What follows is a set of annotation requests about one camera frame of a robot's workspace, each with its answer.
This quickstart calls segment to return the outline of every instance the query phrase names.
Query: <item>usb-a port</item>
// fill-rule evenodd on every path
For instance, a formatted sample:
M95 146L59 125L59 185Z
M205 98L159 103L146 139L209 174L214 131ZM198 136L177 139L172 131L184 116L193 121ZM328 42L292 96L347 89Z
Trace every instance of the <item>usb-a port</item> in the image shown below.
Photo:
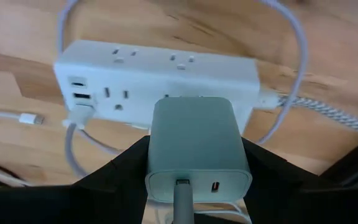
M75 98L81 98L81 99L90 99L91 98L91 95L87 95L87 94L74 93L73 95Z

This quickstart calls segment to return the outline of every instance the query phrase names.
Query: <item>wood grain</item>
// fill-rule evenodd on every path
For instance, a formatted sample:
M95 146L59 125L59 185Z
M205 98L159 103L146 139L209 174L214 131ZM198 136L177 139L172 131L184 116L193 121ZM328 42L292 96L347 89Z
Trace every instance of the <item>wood grain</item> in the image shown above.
M282 2L300 18L309 40L300 95L358 116L358 1ZM37 184L76 180L63 157L65 109L51 67L64 3L0 0L0 110L46 116L42 126L0 119L0 164ZM253 57L263 86L280 93L288 93L298 63L289 23L251 0L84 0L70 14L66 33L66 44L89 39ZM255 111L244 136L261 137L277 113ZM121 149L146 134L107 121L92 121L89 132ZM300 108L291 110L263 147L320 174L356 145L354 131ZM112 159L78 136L75 148L88 170ZM154 221L152 213L146 217Z

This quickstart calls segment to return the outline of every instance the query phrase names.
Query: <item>braided power cord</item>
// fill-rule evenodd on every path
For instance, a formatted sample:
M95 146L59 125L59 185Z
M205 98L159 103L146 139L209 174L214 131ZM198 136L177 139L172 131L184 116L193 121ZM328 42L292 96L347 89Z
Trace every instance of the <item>braided power cord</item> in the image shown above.
M286 101L287 96L281 96L279 106L283 105ZM331 118L343 125L346 125L349 128L358 131L358 118L345 113L343 110L333 108L332 106L329 106L321 101L297 96L292 101L292 106L299 106L314 110L315 112L325 115L328 118Z

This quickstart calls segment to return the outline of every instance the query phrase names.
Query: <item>charger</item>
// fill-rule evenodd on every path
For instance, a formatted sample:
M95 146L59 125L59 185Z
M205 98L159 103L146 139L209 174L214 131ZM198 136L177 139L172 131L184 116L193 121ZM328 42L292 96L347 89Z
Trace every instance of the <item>charger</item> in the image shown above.
M176 182L186 180L194 202L233 202L252 181L229 100L168 97L154 108L149 144L149 197L173 202Z

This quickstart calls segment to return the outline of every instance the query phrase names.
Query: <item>electrical outlet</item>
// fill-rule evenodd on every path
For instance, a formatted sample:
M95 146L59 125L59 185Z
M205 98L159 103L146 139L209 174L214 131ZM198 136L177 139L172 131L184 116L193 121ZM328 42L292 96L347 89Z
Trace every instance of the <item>electrical outlet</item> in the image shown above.
M232 103L242 133L260 89L250 58L90 40L72 43L54 70L69 110L90 105L94 118L146 127L161 98L217 96Z

